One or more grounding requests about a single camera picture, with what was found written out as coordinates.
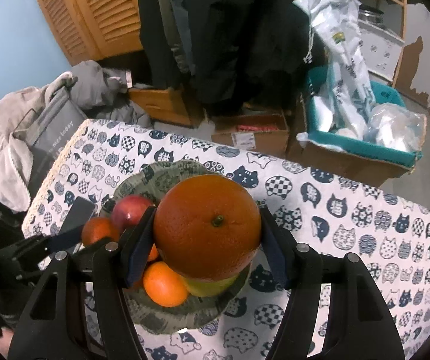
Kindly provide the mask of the left hand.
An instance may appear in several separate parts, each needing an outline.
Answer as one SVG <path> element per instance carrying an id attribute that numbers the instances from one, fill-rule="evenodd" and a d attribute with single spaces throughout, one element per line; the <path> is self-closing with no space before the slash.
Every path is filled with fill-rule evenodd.
<path id="1" fill-rule="evenodd" d="M 2 336 L 0 337 L 0 354 L 4 359 L 8 358 L 8 352 L 13 339 L 13 331 L 9 328 L 2 328 Z"/>

